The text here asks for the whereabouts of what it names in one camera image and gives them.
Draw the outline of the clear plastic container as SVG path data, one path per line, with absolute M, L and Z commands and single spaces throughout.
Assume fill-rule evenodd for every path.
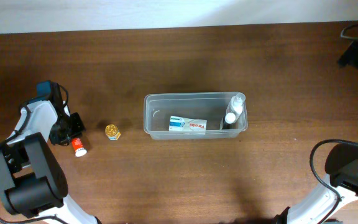
M 235 96 L 245 98 L 241 92 L 147 95 L 144 99 L 144 131 L 154 140 L 235 138 L 248 128 L 246 105 L 233 127 L 221 128 L 227 107 Z M 185 126 L 189 120 L 198 120 L 204 129 L 171 131 L 172 116 L 182 119 Z

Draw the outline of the white spray bottle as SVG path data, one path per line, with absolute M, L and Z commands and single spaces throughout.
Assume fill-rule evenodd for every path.
M 226 113 L 234 113 L 238 118 L 244 110 L 245 99 L 246 97 L 242 93 L 234 95 L 227 106 Z

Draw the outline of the white Panadol medicine box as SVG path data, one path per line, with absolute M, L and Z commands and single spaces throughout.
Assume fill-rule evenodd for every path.
M 205 134 L 207 121 L 203 119 L 183 118 L 171 116 L 168 130 L 181 133 Z

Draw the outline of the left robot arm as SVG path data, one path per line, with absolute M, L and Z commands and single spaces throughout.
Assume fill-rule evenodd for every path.
M 99 224 L 69 195 L 67 178 L 49 145 L 68 146 L 85 126 L 68 107 L 68 91 L 50 80 L 36 86 L 37 96 L 23 102 L 11 135 L 0 143 L 0 199 L 24 223 Z

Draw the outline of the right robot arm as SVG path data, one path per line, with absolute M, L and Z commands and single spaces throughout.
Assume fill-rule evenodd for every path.
M 320 177 L 314 167 L 314 155 L 324 144 L 333 143 Z M 358 200 L 358 142 L 327 139 L 311 150 L 310 168 L 318 185 L 300 203 L 276 215 L 273 223 L 329 223 L 330 217 L 345 205 Z

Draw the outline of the orange tablet tube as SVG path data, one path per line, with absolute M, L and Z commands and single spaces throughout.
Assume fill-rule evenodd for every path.
M 82 157 L 84 156 L 88 151 L 85 149 L 82 141 L 80 138 L 73 138 L 71 140 L 71 145 L 74 148 L 75 156 L 76 157 Z

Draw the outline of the dark bottle white cap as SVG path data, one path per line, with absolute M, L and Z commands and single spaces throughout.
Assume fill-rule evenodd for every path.
M 221 121 L 220 129 L 232 129 L 235 121 L 236 115 L 234 113 L 227 113 Z

